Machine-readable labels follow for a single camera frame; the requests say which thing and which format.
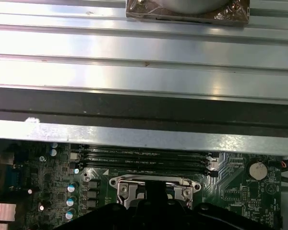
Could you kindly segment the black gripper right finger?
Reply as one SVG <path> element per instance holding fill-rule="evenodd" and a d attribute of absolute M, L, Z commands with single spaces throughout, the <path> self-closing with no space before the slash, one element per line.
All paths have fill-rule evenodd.
<path fill-rule="evenodd" d="M 191 210 L 169 199 L 166 183 L 157 182 L 158 230 L 254 230 L 257 223 L 227 209 L 202 203 Z"/>

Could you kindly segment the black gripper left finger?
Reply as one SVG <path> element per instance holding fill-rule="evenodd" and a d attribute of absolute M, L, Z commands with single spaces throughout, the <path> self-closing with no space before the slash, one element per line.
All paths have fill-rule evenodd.
<path fill-rule="evenodd" d="M 58 230 L 156 230 L 157 181 L 145 182 L 144 198 L 129 201 L 126 208 L 111 203 L 69 221 Z"/>

